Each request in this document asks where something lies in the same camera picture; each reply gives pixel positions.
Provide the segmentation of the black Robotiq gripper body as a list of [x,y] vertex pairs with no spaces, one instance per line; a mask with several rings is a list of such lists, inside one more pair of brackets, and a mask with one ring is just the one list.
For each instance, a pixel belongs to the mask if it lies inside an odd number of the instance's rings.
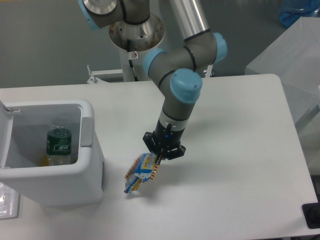
[[168,128],[165,128],[160,121],[158,121],[152,137],[159,142],[162,153],[163,149],[174,149],[181,144],[183,132],[184,129],[173,131],[171,124],[168,125]]

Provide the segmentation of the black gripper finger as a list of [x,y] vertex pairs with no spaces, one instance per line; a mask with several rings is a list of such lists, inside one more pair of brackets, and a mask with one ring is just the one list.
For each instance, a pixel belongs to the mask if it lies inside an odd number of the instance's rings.
[[186,148],[183,145],[179,144],[173,149],[163,149],[161,151],[161,156],[162,159],[173,160],[184,156],[185,152]]
[[161,145],[159,142],[157,142],[156,139],[153,138],[153,133],[146,132],[144,136],[142,137],[142,140],[144,141],[146,147],[148,150],[156,155],[156,160],[160,160],[161,156]]

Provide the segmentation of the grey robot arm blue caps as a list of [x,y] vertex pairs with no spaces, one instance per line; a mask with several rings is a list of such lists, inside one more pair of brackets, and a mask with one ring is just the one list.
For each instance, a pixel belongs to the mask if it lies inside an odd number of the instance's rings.
[[227,43],[212,32],[198,0],[172,0],[184,45],[166,52],[162,22],[150,11],[148,0],[80,0],[78,5],[93,29],[109,27],[113,43],[126,52],[145,52],[142,67],[164,95],[153,132],[143,141],[158,160],[182,157],[181,137],[202,88],[200,71],[226,57]]

